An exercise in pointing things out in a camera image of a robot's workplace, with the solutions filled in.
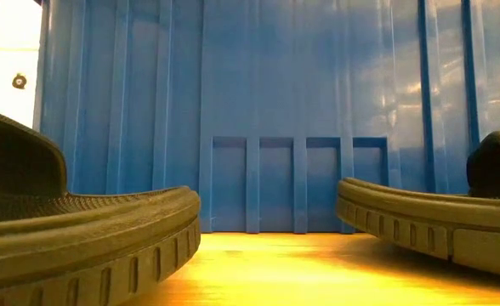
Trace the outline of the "olive rubber slide sandal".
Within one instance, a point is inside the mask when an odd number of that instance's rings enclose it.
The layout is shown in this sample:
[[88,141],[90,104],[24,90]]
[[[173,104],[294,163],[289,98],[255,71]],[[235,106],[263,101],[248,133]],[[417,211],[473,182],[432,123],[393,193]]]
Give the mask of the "olive rubber slide sandal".
[[336,213],[346,224],[397,246],[500,275],[500,130],[472,152],[466,173],[466,195],[343,178]]
[[186,186],[75,195],[58,147],[0,114],[0,306],[116,306],[196,253]]

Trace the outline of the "blue plastic bin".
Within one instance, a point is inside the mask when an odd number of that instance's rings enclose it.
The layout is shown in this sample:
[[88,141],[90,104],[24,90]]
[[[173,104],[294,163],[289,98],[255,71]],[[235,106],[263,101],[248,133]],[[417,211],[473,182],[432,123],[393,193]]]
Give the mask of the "blue plastic bin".
[[337,183],[463,194],[500,129],[500,0],[37,0],[68,187],[187,185],[204,231],[349,232]]

